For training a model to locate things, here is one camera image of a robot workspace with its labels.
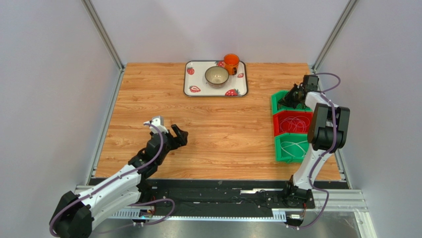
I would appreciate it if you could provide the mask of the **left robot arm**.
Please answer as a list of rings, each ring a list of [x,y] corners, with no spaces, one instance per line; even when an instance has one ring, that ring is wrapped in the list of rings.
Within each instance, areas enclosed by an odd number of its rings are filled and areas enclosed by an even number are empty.
[[[148,121],[150,140],[117,173],[79,194],[65,193],[49,222],[49,231],[56,238],[87,238],[105,219],[126,206],[151,206],[157,203],[170,203],[169,217],[175,210],[171,198],[144,199],[151,186],[147,179],[163,163],[167,154],[188,143],[189,133],[176,124],[171,126],[174,134],[166,128],[159,128]]]

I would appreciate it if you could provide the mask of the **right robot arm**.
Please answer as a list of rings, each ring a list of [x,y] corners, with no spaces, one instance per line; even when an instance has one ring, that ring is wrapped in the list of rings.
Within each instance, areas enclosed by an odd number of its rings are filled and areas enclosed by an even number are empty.
[[[314,182],[331,154],[343,148],[349,127],[350,109],[333,103],[326,91],[318,89],[318,74],[304,75],[301,84],[293,88],[279,102],[283,106],[304,105],[313,112],[307,134],[309,148],[299,169],[291,176],[283,190],[282,201],[287,207],[300,207],[312,198]]]

